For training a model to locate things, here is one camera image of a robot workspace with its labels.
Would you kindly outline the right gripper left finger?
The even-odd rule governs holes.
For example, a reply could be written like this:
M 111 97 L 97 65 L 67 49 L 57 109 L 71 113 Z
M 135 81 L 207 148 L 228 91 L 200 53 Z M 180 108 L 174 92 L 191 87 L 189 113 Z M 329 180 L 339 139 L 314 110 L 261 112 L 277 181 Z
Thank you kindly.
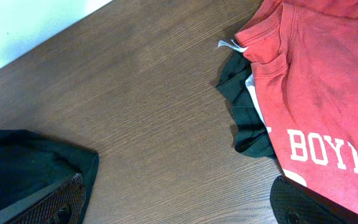
M 0 223 L 78 223 L 85 201 L 83 176 L 75 173 L 0 210 Z

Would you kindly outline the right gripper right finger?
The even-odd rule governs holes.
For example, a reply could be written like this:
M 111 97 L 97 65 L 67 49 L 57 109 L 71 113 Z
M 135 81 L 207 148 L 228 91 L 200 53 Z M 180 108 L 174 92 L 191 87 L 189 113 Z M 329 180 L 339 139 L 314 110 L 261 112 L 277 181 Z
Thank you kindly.
M 281 175 L 270 205 L 279 224 L 358 224 L 358 214 Z

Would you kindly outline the black shorts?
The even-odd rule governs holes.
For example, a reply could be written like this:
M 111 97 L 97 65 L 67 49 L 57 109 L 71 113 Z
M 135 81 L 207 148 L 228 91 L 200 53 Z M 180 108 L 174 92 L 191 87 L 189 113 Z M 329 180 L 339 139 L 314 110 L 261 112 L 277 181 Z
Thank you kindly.
M 80 173 L 86 190 L 86 201 L 78 222 L 82 223 L 98 167 L 96 151 L 28 130 L 0 130 L 0 210 L 65 177 Z

